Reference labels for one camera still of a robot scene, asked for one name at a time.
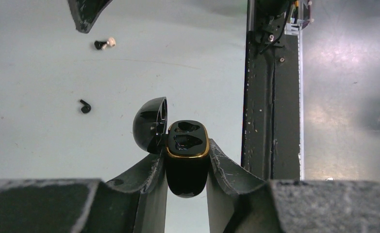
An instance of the scratch on table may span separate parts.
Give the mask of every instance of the scratch on table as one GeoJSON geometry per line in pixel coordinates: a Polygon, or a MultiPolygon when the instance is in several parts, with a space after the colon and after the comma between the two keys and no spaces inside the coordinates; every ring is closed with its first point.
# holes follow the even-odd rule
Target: scratch on table
{"type": "Polygon", "coordinates": [[[183,64],[170,63],[170,62],[159,62],[159,61],[146,61],[146,60],[135,60],[135,59],[124,59],[124,58],[113,58],[113,59],[85,59],[85,60],[75,60],[74,62],[88,62],[88,61],[129,61],[129,62],[147,62],[147,63],[157,63],[171,66],[186,67],[191,69],[200,69],[198,67],[191,67],[183,64]]]}

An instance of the black lid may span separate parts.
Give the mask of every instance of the black lid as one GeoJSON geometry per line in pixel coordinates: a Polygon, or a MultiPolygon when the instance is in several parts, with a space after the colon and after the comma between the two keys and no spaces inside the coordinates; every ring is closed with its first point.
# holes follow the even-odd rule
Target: black lid
{"type": "Polygon", "coordinates": [[[167,99],[160,97],[145,103],[134,117],[132,134],[137,145],[149,152],[159,153],[167,131],[167,99]]]}

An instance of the gray floor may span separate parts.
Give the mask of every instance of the gray floor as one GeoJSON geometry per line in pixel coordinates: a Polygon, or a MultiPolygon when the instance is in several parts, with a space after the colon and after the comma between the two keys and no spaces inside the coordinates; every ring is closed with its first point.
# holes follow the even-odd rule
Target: gray floor
{"type": "MultiPolygon", "coordinates": [[[[170,124],[204,123],[239,163],[246,11],[232,0],[114,0],[82,34],[67,0],[0,0],[0,178],[117,176],[146,155],[132,120],[159,96],[170,124]],[[109,36],[116,47],[91,48],[109,36]]],[[[165,232],[208,232],[205,192],[169,193],[165,232]]]]}
{"type": "Polygon", "coordinates": [[[314,2],[303,31],[305,178],[380,182],[380,0],[314,2]]]}

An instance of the gold trim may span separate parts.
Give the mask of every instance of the gold trim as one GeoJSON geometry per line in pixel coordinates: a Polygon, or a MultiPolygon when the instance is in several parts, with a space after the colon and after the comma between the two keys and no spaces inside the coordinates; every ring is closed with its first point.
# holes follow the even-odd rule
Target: gold trim
{"type": "Polygon", "coordinates": [[[207,134],[207,129],[204,127],[203,124],[201,124],[203,129],[204,129],[204,132],[205,132],[205,137],[207,138],[207,144],[205,146],[205,151],[203,153],[198,153],[196,155],[193,155],[193,156],[185,156],[185,155],[175,155],[173,153],[170,152],[170,149],[168,148],[168,144],[167,144],[167,155],[172,157],[172,158],[179,158],[179,159],[193,159],[193,158],[202,158],[202,157],[205,157],[207,154],[208,154],[208,151],[210,150],[210,139],[208,138],[208,134],[207,134]]]}

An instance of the concrete floor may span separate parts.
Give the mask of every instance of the concrete floor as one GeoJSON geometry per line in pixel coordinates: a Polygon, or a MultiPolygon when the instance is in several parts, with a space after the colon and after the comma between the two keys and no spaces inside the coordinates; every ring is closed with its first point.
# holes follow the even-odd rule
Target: concrete floor
{"type": "MultiPolygon", "coordinates": [[[[0,0],[0,178],[117,176],[146,155],[132,120],[160,96],[170,124],[204,123],[239,163],[246,8],[235,0],[114,0],[82,34],[66,0],[0,0]],[[109,36],[116,47],[92,49],[109,36]],[[89,114],[79,99],[92,105],[89,114]]],[[[165,232],[208,232],[205,192],[169,193],[165,232]]]]}

